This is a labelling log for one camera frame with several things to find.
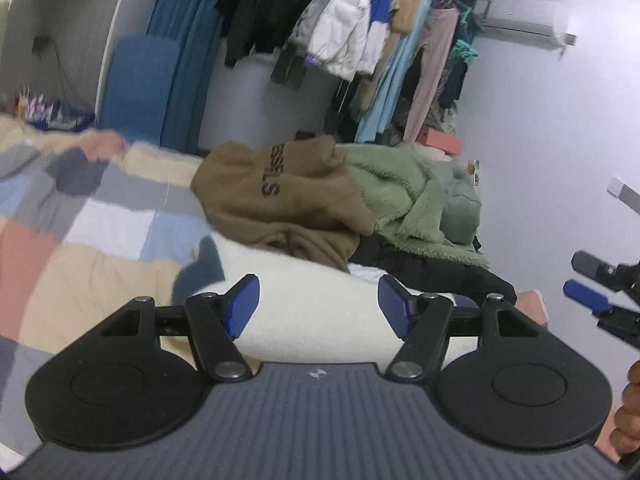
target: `patchwork quilt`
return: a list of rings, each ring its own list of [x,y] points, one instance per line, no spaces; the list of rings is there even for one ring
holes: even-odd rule
[[[38,446],[24,390],[53,354],[135,296],[177,304],[224,278],[189,188],[199,163],[114,132],[41,135],[0,115],[5,449]]]

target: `air conditioner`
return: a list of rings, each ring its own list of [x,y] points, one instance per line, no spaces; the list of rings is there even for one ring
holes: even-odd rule
[[[553,0],[478,0],[474,10],[486,16],[482,30],[545,38],[557,46],[564,45],[571,14],[567,4]]]

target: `red box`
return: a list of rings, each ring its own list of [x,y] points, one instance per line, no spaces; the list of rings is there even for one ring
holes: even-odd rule
[[[421,129],[415,141],[425,146],[438,148],[447,153],[447,155],[459,155],[462,150],[461,139],[430,127]]]

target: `white pillow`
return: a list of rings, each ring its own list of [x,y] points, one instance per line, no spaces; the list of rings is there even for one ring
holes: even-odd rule
[[[378,307],[377,286],[340,270],[284,254],[248,248],[218,233],[225,281],[201,290],[224,293],[246,274],[260,279],[260,303],[239,350],[263,361],[375,362],[384,371],[402,341]],[[452,339],[446,363],[476,348],[476,338]]]

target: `human hand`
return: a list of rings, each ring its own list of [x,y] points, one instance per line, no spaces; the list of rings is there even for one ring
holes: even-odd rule
[[[620,455],[640,448],[640,361],[629,368],[629,384],[622,392],[622,408],[616,412],[616,429],[609,439]]]

